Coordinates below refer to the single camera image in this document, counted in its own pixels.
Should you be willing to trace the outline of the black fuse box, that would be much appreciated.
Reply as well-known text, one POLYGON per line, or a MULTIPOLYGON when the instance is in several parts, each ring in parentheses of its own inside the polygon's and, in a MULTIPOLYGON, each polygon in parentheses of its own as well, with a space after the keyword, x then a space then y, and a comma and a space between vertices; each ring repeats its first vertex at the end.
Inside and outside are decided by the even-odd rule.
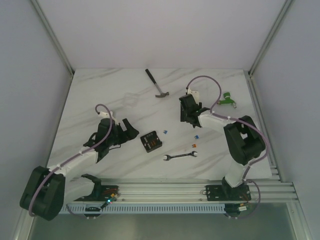
POLYGON ((140 140, 147 153, 157 150, 163 145, 155 130, 141 136, 140 140))

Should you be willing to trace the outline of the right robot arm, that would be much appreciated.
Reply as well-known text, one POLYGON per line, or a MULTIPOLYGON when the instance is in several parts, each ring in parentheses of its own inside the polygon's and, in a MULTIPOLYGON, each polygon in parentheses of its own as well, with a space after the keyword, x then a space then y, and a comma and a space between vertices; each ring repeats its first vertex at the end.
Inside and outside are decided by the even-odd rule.
POLYGON ((179 103, 181 122, 224 134, 233 162, 221 181, 221 193, 228 200, 234 199, 239 194, 239 187, 244 185, 254 160, 260 161, 265 157, 260 155, 267 150, 266 138, 248 115, 234 118, 213 111, 206 114, 210 109, 196 103, 190 93, 180 97, 179 103))

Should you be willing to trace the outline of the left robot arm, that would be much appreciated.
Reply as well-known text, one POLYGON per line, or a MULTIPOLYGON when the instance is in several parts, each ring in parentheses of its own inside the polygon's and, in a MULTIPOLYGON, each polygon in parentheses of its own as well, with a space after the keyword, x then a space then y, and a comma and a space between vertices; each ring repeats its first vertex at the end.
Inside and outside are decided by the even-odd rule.
POLYGON ((85 170, 100 162, 112 146, 121 146, 139 135, 139 131, 126 118, 123 123, 126 129, 114 119, 101 119, 97 131, 74 156, 50 167, 34 168, 19 206, 27 210, 32 217, 51 221, 62 207, 75 200, 99 200, 103 195, 102 181, 85 173, 85 170))

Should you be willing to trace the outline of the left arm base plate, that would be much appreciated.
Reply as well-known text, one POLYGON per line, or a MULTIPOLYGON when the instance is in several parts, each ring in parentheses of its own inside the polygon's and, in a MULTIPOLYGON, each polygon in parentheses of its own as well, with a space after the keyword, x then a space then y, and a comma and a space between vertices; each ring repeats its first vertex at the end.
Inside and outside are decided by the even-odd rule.
POLYGON ((76 199, 75 202, 105 202, 111 198, 112 194, 117 196, 118 192, 118 185, 101 185, 99 187, 94 187, 90 195, 82 196, 76 199))

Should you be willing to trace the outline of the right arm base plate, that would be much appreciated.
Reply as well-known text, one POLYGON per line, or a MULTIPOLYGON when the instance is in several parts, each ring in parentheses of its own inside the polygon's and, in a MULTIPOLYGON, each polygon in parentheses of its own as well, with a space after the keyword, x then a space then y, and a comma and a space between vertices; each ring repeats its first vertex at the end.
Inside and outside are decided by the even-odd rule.
POLYGON ((207 200, 214 202, 250 201, 252 199, 249 187, 244 184, 235 188, 229 185, 206 185, 205 192, 207 200))

